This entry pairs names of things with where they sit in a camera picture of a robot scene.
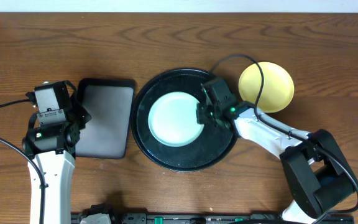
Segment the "yellow plate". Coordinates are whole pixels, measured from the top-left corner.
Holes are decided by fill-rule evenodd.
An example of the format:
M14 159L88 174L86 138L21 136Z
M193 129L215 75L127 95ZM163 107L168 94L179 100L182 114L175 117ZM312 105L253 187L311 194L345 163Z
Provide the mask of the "yellow plate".
M264 72L264 89L258 107L266 113L274 113L284 109L292 100L294 85L288 72L279 65L270 62L259 62ZM239 91L243 100L255 103L260 90L260 72L253 64L241 74Z

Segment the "black plate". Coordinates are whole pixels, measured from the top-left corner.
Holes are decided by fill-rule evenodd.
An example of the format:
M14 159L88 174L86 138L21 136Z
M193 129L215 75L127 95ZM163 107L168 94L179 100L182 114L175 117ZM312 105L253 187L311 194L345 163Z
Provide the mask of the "black plate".
M131 128L136 143L149 159L167 169L196 171L219 162L232 149L237 140L236 135L212 124L205 124L200 136L182 147L160 143L149 129L149 111L161 96L182 91L200 102L205 101L201 84L213 78L213 74L204 70L180 68L157 75L141 89L133 106Z

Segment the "white wall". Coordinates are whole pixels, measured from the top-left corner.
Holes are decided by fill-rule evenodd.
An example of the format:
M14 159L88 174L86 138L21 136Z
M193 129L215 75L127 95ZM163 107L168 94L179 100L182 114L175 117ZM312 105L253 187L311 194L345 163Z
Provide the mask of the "white wall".
M358 12L358 0L0 0L0 12Z

